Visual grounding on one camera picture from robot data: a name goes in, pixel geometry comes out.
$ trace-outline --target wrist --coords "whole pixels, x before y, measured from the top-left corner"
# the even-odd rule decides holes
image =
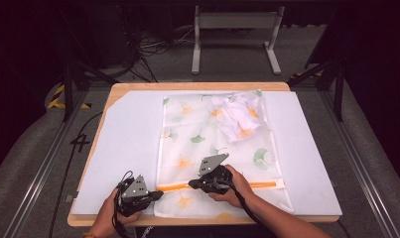
[[[84,234],[88,235],[86,238],[107,238],[113,235],[113,233],[114,232],[109,231],[108,228],[94,225],[88,230],[87,233]]]
[[[82,234],[82,238],[100,238],[100,237],[94,235],[92,232],[85,232],[84,234]]]
[[[247,196],[244,197],[246,205],[249,207],[249,209],[253,212],[256,213],[256,210],[259,209],[259,206],[257,203],[260,202],[261,197],[256,195],[255,193],[248,194]]]

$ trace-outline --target metal frame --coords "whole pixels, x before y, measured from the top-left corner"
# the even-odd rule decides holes
[[[195,15],[195,46],[193,55],[192,74],[200,73],[200,29],[221,28],[254,28],[270,30],[270,41],[264,42],[268,60],[274,74],[280,74],[281,69],[274,54],[274,45],[283,18],[284,7],[279,7],[277,12],[258,13],[201,13],[196,6]]]
[[[329,111],[333,122],[335,123],[338,133],[341,136],[342,142],[348,152],[348,161],[354,170],[363,193],[365,194],[367,201],[372,208],[372,211],[384,236],[400,237],[400,234],[398,233],[397,228],[395,227],[394,222],[392,221],[392,218],[380,197],[378,189],[370,178],[369,172],[366,170],[366,167],[364,166],[357,149],[354,147],[350,137],[348,136],[347,130],[345,129],[344,125],[337,120],[336,113],[333,111],[333,101],[330,98],[329,93],[323,91],[320,93],[320,96],[326,106],[326,109]]]
[[[81,105],[83,103],[86,94],[86,91],[80,91],[78,93],[73,108],[77,108],[78,105]],[[44,187],[45,182],[48,179],[49,173],[51,172],[52,167],[55,164],[55,160],[58,157],[59,149],[63,143],[65,136],[67,135],[70,126],[72,125],[72,122],[77,112],[78,110],[72,110],[68,120],[61,125],[61,128],[55,136],[55,139],[51,144],[51,147],[49,148],[45,159],[39,167],[35,178],[27,189],[23,201],[21,202],[19,208],[14,215],[14,218],[11,220],[10,225],[5,231],[4,238],[19,237],[20,232],[27,221],[27,218],[29,217],[33,206],[35,205],[39,194],[41,193],[42,188]]]

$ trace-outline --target human hand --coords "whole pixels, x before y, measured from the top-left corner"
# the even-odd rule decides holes
[[[112,216],[115,206],[113,199],[117,191],[117,188],[113,189],[112,193],[104,200],[103,204],[100,207],[100,210],[98,211],[98,215],[89,231],[89,233],[95,235],[95,237],[109,237],[116,233],[116,230],[112,224]],[[122,225],[125,226],[138,220],[141,214],[142,211],[137,211],[128,217],[125,217],[119,213],[117,215],[118,220],[122,223]]]
[[[249,185],[249,182],[246,180],[246,178],[241,173],[239,173],[231,165],[226,165],[225,167],[229,171],[231,171],[231,173],[233,175],[232,182],[233,182],[234,186],[236,187],[237,191],[245,199],[248,199],[248,197],[255,195],[251,186]],[[227,201],[232,206],[242,208],[242,205],[240,204],[240,201],[237,198],[236,194],[234,193],[233,189],[229,189],[225,194],[218,194],[218,193],[210,192],[208,194],[208,196],[211,197],[212,199],[214,199],[215,201]]]

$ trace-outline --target white cloth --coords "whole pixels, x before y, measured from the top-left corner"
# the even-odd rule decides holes
[[[274,205],[293,212],[278,164],[273,134],[267,126],[261,91],[228,94],[172,95],[164,99],[157,189],[165,194],[155,202],[156,216],[215,218],[247,216],[202,190],[184,187],[198,179],[200,161],[228,153],[233,165],[250,183],[275,185],[254,188]]]

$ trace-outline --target orange stripe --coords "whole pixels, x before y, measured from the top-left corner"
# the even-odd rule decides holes
[[[257,188],[257,187],[277,186],[277,183],[275,183],[274,181],[255,181],[255,182],[250,182],[249,185],[252,188]],[[183,188],[191,188],[191,187],[186,183],[181,183],[181,184],[175,184],[175,185],[157,186],[156,190],[172,191],[172,190],[178,190],[178,189],[183,189]]]

